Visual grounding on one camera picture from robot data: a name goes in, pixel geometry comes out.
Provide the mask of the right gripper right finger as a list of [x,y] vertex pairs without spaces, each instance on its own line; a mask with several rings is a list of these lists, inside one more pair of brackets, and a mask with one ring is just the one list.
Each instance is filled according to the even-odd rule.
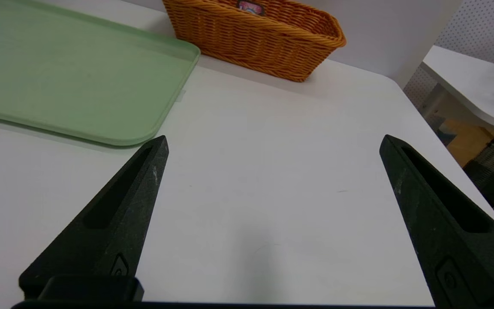
[[437,308],[494,308],[494,219],[408,143],[379,147]]

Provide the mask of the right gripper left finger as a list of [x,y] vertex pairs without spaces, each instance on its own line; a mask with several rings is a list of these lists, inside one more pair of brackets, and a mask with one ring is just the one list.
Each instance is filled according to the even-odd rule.
[[26,301],[141,301],[136,278],[169,147],[144,143],[19,276]]

